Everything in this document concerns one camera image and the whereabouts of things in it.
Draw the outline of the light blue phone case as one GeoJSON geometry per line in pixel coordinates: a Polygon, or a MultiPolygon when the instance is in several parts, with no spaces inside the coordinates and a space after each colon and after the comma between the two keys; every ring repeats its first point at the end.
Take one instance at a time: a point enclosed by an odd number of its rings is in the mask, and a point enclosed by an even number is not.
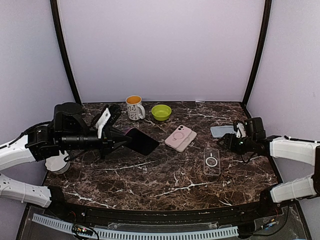
{"type": "Polygon", "coordinates": [[[210,132],[213,138],[222,138],[225,134],[236,134],[232,125],[212,126],[210,132]]]}

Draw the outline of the clear purple phone case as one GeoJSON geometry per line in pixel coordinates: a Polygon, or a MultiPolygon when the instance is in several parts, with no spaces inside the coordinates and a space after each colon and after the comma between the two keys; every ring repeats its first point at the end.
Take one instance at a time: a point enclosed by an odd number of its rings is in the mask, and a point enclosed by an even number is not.
{"type": "Polygon", "coordinates": [[[203,151],[203,173],[206,176],[218,177],[221,174],[220,152],[215,148],[203,151]]]}

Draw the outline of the pink phone case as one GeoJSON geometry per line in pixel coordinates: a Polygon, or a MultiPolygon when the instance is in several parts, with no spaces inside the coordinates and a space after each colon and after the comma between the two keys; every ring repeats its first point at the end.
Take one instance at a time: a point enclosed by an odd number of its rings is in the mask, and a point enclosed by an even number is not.
{"type": "Polygon", "coordinates": [[[184,125],[179,125],[166,139],[165,144],[173,149],[177,149],[187,137],[190,136],[192,130],[184,125]]]}

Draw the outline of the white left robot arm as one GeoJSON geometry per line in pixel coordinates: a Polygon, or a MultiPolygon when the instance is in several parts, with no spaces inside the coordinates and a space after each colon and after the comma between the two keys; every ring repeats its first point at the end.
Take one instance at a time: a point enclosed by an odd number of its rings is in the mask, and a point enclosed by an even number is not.
{"type": "Polygon", "coordinates": [[[121,115],[119,105],[105,105],[87,125],[83,108],[74,102],[54,107],[53,120],[41,122],[23,131],[19,137],[0,147],[0,168],[45,161],[46,169],[55,174],[65,173],[72,161],[69,151],[86,153],[98,150],[100,158],[132,141],[113,127],[121,115]]]}

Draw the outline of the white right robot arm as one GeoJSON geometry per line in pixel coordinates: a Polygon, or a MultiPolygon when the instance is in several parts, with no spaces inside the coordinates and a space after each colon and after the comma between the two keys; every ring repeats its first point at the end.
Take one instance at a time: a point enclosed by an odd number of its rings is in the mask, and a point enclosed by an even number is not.
{"type": "Polygon", "coordinates": [[[248,118],[233,124],[236,133],[226,133],[217,145],[237,155],[252,153],[274,159],[288,159],[309,164],[314,172],[306,177],[276,184],[260,194],[255,213],[266,217],[275,204],[285,201],[316,198],[320,196],[320,142],[292,138],[290,136],[267,136],[261,117],[248,118]]]}

